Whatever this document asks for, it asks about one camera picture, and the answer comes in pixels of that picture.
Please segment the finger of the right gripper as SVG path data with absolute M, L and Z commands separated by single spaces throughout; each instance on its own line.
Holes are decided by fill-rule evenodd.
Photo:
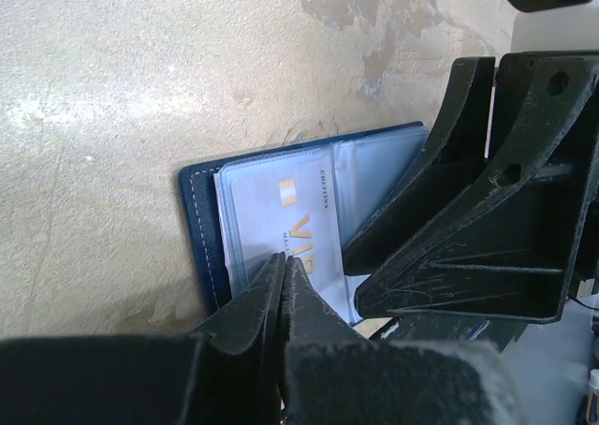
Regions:
M 495 59 L 480 174 L 366 273 L 355 307 L 557 321 L 573 281 L 597 273 L 597 210 L 597 54 L 509 53 Z
M 346 274 L 375 272 L 480 174 L 494 74 L 493 57 L 461 57 L 453 63 L 421 151 L 343 249 Z

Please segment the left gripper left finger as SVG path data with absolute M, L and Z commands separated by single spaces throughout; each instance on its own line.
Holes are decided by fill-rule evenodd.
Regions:
M 1 343 L 5 424 L 275 424 L 285 255 L 183 334 Z

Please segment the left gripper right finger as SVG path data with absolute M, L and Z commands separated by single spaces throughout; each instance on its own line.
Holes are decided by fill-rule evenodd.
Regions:
M 370 341 L 285 265 L 284 401 L 290 424 L 517 424 L 499 353 L 464 341 Z

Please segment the navy blue card holder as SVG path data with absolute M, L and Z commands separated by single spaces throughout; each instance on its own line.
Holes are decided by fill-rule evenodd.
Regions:
M 216 181 L 217 173 L 225 165 L 277 154 L 317 149 L 331 151 L 342 251 L 411 166 L 427 136 L 426 127 L 415 122 L 234 155 L 183 168 L 179 184 L 201 293 L 208 312 L 215 313 L 243 291 L 234 293 L 226 267 L 226 245 Z M 360 317 L 353 298 L 358 285 L 365 279 L 366 274 L 351 277 L 343 270 L 343 289 L 337 298 L 328 300 L 318 294 L 343 320 L 357 324 Z

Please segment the silver VIP card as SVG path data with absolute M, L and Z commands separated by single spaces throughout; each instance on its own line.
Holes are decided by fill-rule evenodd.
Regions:
M 216 176 L 226 267 L 234 293 L 272 254 L 303 264 L 314 289 L 332 300 L 343 289 L 332 153 L 277 154 L 225 165 Z

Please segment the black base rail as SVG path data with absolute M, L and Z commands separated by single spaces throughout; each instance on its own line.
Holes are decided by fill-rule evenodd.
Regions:
M 525 322 L 478 316 L 408 315 L 392 318 L 369 340 L 483 340 L 503 352 L 527 327 Z

